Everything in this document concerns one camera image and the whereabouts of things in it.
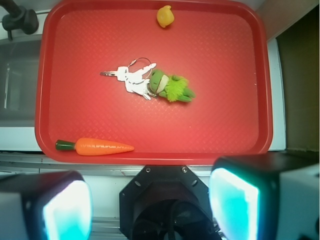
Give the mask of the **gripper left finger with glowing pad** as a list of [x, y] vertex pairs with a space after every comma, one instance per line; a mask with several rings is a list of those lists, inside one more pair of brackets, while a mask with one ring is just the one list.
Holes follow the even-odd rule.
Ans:
[[2, 240], [87, 240], [93, 200], [73, 170], [0, 177]]

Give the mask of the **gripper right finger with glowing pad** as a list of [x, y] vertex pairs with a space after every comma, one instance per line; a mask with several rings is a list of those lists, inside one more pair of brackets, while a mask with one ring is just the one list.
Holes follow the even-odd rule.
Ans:
[[222, 156], [208, 182], [213, 217], [229, 240], [317, 240], [318, 153]]

